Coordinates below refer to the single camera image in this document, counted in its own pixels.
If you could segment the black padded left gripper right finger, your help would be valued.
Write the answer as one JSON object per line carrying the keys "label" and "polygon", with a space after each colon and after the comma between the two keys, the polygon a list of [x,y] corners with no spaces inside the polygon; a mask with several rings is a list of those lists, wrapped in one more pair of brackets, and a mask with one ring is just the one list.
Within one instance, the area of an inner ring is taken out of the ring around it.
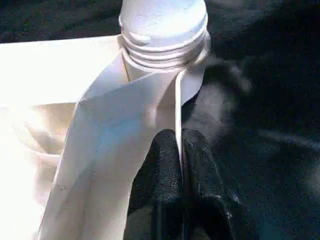
{"label": "black padded left gripper right finger", "polygon": [[207,139],[198,130],[184,129],[182,142],[196,226],[208,240],[235,240],[232,201]]}

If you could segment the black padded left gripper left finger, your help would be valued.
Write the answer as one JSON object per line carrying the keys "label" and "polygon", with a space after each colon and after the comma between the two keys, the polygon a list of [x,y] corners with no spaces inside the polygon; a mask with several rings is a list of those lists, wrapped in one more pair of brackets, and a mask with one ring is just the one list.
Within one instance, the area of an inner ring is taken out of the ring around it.
{"label": "black padded left gripper left finger", "polygon": [[126,240],[179,240],[183,228],[183,178],[175,132],[152,140],[130,192]]}

